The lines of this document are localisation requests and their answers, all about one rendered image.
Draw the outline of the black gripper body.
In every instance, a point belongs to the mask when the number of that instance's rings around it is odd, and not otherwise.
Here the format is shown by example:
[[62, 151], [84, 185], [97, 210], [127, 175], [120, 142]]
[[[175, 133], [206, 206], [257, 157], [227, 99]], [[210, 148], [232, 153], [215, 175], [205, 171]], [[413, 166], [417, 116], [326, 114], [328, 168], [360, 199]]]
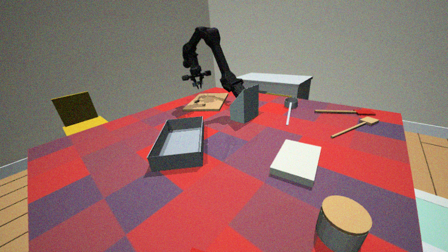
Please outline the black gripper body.
[[[198, 65], [198, 64], [190, 65], [190, 68], [195, 67], [195, 65]], [[182, 75], [182, 80], [194, 79], [195, 77], [203, 77], [204, 75], [206, 75], [206, 76], [211, 75], [211, 71], [208, 70], [208, 71], [205, 71], [205, 72], [202, 72], [202, 73], [199, 72], [198, 74], [193, 74], [193, 75]]]

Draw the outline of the light wooden board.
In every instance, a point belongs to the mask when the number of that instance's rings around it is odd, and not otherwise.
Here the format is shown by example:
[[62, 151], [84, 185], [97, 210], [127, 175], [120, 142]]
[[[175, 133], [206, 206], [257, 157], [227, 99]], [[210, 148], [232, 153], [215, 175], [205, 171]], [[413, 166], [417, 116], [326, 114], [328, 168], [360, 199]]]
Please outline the light wooden board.
[[183, 108], [183, 111], [220, 111], [227, 97], [228, 93], [199, 94]]

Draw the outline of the white cylinder with tan lid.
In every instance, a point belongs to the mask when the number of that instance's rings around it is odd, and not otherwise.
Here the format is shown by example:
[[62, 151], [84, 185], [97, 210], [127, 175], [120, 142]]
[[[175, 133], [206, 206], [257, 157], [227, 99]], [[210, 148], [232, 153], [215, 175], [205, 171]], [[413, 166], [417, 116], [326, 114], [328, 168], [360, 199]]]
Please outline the white cylinder with tan lid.
[[339, 195], [326, 197], [317, 218], [320, 240], [334, 252], [358, 252], [371, 227], [372, 218], [362, 205]]

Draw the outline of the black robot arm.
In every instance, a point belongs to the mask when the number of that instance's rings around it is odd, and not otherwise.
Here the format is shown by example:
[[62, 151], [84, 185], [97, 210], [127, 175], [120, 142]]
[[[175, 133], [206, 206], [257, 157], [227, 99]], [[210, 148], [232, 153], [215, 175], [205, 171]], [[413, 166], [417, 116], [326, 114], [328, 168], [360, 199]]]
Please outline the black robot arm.
[[[246, 89], [243, 84], [243, 79], [236, 78], [235, 74], [229, 69], [226, 62], [225, 56], [223, 54], [222, 48], [220, 46], [220, 34], [215, 27], [196, 27], [195, 32], [188, 43], [183, 46], [183, 65], [185, 68], [190, 68], [190, 65], [198, 64], [196, 45], [203, 39], [204, 42], [211, 48], [214, 54], [217, 65], [222, 74], [220, 82], [225, 90], [228, 92], [233, 92], [234, 96], [237, 96]], [[191, 66], [192, 67], [192, 66]], [[195, 65], [195, 67], [190, 68], [191, 75], [198, 74], [201, 71], [201, 67]]]

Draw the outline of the grey saucepan with long handle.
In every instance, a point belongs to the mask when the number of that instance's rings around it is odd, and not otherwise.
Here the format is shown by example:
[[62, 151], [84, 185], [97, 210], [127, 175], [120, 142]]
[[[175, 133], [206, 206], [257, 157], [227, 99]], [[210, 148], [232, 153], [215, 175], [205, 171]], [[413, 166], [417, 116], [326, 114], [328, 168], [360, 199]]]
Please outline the grey saucepan with long handle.
[[284, 106], [289, 108], [286, 125], [289, 124], [290, 110], [298, 106], [298, 99], [295, 97], [287, 97], [284, 100]]

